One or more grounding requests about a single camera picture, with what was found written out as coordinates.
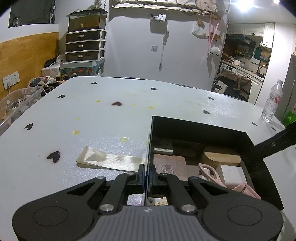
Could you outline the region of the glass fish tank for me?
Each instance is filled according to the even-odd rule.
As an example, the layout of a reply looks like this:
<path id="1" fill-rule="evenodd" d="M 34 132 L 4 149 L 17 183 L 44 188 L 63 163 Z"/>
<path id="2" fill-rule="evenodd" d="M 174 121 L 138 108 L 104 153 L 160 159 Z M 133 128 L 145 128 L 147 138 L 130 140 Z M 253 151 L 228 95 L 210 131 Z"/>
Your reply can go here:
<path id="1" fill-rule="evenodd" d="M 90 9 L 72 12 L 69 15 L 68 32 L 106 28 L 107 11 Z"/>

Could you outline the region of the white drawer cabinet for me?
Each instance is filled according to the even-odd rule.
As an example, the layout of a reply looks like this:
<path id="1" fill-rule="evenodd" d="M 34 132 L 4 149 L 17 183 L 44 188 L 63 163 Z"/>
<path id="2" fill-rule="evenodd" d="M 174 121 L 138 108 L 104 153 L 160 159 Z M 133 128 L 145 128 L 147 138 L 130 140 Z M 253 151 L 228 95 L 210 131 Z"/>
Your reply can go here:
<path id="1" fill-rule="evenodd" d="M 66 33 L 66 62 L 98 61 L 105 58 L 107 31 L 82 30 Z"/>

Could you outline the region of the small black labelled box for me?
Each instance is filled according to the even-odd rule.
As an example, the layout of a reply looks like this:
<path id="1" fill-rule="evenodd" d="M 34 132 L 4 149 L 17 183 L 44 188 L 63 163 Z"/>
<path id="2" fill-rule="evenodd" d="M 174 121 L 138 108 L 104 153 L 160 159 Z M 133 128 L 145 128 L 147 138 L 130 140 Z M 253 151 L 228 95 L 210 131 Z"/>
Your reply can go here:
<path id="1" fill-rule="evenodd" d="M 172 156 L 173 151 L 173 143 L 170 140 L 161 140 L 155 139 L 152 142 L 152 150 L 156 154 L 160 155 L 170 155 Z"/>

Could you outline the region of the white USB charger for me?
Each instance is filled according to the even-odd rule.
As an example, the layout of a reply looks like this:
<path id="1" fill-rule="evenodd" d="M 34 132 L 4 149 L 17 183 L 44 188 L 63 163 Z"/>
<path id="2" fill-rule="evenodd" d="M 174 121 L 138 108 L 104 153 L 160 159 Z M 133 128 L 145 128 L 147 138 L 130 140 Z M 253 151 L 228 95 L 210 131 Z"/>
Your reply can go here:
<path id="1" fill-rule="evenodd" d="M 219 165 L 216 168 L 216 172 L 218 173 L 222 183 L 230 189 L 247 182 L 241 167 Z"/>

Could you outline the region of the pink scissors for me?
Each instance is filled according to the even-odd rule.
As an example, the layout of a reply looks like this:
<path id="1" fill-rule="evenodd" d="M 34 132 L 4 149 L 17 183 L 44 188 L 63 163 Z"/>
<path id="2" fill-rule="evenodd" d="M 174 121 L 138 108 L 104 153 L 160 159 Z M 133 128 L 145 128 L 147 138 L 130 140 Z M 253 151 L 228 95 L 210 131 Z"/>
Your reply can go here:
<path id="1" fill-rule="evenodd" d="M 218 184 L 224 188 L 227 188 L 221 181 L 218 173 L 216 172 L 216 169 L 212 168 L 209 165 L 200 163 L 199 165 L 199 175 L 202 176 L 202 179 L 208 180 L 209 182 Z M 239 193 L 243 193 L 245 195 L 261 199 L 261 197 L 247 184 L 242 183 L 238 186 L 236 186 L 233 189 L 230 189 Z"/>

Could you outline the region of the white plush toy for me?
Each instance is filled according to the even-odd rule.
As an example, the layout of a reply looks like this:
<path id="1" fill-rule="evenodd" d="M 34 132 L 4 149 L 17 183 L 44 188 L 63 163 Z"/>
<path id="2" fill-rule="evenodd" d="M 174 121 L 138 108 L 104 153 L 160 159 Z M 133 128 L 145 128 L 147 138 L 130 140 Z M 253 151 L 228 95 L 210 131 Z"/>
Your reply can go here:
<path id="1" fill-rule="evenodd" d="M 210 55 L 219 56 L 220 55 L 220 48 L 217 46 L 213 46 L 209 52 Z"/>

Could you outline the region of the black storage box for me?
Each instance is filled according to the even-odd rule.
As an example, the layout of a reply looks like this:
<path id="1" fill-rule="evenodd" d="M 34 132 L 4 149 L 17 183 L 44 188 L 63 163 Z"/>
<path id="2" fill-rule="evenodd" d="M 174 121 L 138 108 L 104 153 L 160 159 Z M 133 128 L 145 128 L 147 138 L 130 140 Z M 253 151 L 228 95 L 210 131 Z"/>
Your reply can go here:
<path id="1" fill-rule="evenodd" d="M 153 162 L 152 142 L 155 139 L 170 140 L 174 147 L 181 144 L 185 150 L 194 150 L 196 161 L 200 160 L 206 147 L 234 150 L 241 156 L 259 196 L 279 210 L 284 209 L 274 178 L 272 178 L 264 159 L 253 154 L 255 144 L 246 132 L 204 123 L 153 116 L 149 136 L 149 165 L 152 165 Z"/>

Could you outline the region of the dark chair with clothes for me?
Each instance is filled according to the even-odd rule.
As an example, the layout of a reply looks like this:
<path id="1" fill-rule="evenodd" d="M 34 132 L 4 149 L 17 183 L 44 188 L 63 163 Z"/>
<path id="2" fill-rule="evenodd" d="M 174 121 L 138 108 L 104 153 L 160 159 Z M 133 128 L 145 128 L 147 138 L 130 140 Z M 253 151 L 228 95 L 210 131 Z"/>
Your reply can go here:
<path id="1" fill-rule="evenodd" d="M 229 70 L 217 75 L 212 91 L 248 102 L 251 80 Z"/>

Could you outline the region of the clear plastic storage bin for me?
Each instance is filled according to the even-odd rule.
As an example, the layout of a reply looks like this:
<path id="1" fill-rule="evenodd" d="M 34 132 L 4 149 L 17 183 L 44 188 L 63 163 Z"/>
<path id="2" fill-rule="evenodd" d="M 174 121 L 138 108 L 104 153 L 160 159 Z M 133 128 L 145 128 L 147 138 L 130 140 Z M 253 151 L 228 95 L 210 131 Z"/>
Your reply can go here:
<path id="1" fill-rule="evenodd" d="M 42 98 L 43 90 L 41 86 L 22 88 L 13 91 L 1 100 L 1 135 L 27 109 Z"/>

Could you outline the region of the brown card with clear hook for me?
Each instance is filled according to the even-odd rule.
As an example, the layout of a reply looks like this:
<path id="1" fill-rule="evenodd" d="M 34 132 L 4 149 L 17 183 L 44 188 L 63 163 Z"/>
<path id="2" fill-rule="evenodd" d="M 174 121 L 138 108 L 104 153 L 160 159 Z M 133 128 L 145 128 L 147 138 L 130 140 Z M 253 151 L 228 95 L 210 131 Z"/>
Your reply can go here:
<path id="1" fill-rule="evenodd" d="M 177 176 L 182 181 L 188 180 L 187 165 L 184 157 L 154 154 L 153 162 L 156 172 Z"/>

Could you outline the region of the clear plastic water bottle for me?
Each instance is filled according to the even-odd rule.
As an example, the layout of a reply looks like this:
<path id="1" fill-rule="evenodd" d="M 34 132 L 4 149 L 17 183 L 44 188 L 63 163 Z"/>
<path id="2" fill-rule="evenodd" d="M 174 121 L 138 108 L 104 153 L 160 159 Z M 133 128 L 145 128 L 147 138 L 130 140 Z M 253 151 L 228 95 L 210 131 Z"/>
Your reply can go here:
<path id="1" fill-rule="evenodd" d="M 271 88 L 265 106 L 263 108 L 261 117 L 264 121 L 270 122 L 278 109 L 279 102 L 283 96 L 282 91 L 283 81 L 278 79 L 277 83 Z"/>

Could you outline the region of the white wall socket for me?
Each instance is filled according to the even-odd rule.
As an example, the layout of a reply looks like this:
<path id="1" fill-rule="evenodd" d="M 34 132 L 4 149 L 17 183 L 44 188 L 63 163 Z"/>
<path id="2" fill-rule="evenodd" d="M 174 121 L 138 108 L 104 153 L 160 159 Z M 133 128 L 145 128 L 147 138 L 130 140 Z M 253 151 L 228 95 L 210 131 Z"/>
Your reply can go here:
<path id="1" fill-rule="evenodd" d="M 11 86 L 17 84 L 20 81 L 19 72 L 16 71 L 13 74 L 10 74 L 3 78 L 4 90 L 7 90 Z"/>

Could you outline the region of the oval wooden block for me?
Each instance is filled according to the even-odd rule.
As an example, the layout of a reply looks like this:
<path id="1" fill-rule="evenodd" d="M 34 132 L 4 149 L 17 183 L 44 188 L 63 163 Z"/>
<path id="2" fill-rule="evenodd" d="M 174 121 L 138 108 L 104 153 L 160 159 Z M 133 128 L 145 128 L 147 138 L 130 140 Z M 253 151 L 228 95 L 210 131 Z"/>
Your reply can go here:
<path id="1" fill-rule="evenodd" d="M 206 147 L 200 161 L 216 169 L 219 165 L 239 166 L 241 156 L 234 150 L 218 147 Z"/>

